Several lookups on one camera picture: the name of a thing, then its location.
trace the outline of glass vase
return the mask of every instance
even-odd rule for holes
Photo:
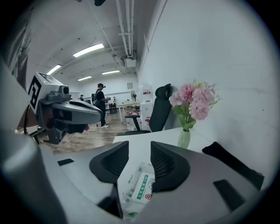
[[[180,137],[178,139],[178,146],[184,149],[188,149],[190,140],[191,140],[191,132],[184,131],[182,129]]]

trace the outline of air conditioning unit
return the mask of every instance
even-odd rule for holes
[[[127,59],[125,59],[125,62],[126,62],[126,67],[128,67],[128,68],[136,67],[136,60],[127,58]]]

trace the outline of ceiling light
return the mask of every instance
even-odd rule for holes
[[[119,70],[111,71],[111,72],[103,72],[102,75],[112,74],[112,73],[118,73]]]
[[[58,70],[60,67],[61,67],[61,65],[55,66],[53,69],[51,69],[51,70],[47,73],[47,75],[50,75],[50,74],[53,73],[54,71]]]
[[[85,78],[82,78],[82,79],[78,79],[78,81],[82,81],[82,80],[85,80],[85,79],[90,79],[91,76],[88,76],[88,77],[85,77]]]
[[[77,58],[78,56],[81,56],[83,54],[89,53],[91,51],[95,51],[95,50],[100,49],[100,48],[104,48],[103,44],[97,44],[97,45],[91,46],[89,48],[86,48],[86,49],[84,49],[82,51],[79,51],[76,54],[73,54],[73,56]]]

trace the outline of red logo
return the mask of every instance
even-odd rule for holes
[[[149,199],[149,200],[151,199],[151,197],[152,197],[151,194],[146,194],[146,195],[145,195],[145,198],[147,198],[147,199]]]

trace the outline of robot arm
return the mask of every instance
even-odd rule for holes
[[[30,84],[28,95],[30,108],[36,115],[38,125],[47,130],[51,144],[59,144],[66,133],[84,131],[87,124],[101,120],[102,111],[84,101],[74,100],[69,87],[54,77],[36,72]],[[44,110],[52,109],[54,118],[49,128],[43,119]]]

